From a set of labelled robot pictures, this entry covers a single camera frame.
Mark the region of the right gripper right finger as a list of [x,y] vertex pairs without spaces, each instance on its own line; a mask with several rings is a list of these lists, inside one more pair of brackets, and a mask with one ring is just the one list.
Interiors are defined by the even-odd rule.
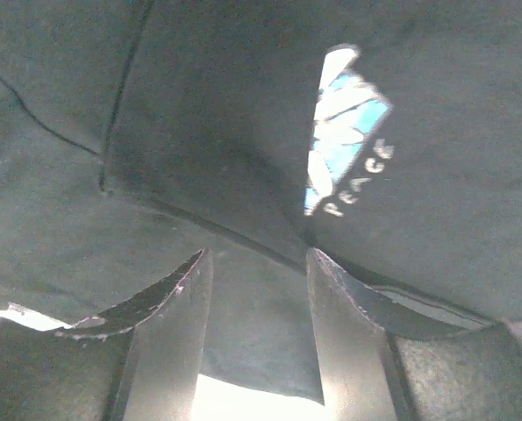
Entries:
[[522,321],[465,328],[419,313],[306,254],[331,420],[522,420]]

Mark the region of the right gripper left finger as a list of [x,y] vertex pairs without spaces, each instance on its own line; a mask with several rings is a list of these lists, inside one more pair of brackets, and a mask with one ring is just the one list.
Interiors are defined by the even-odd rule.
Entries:
[[187,420],[200,370],[213,265],[174,273],[72,327],[0,318],[0,420]]

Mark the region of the black daisy t-shirt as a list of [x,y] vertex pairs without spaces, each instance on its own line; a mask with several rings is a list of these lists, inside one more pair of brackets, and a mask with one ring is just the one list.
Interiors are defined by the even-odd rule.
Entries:
[[310,246],[522,319],[522,1],[0,1],[0,308],[208,247],[203,373],[317,401]]

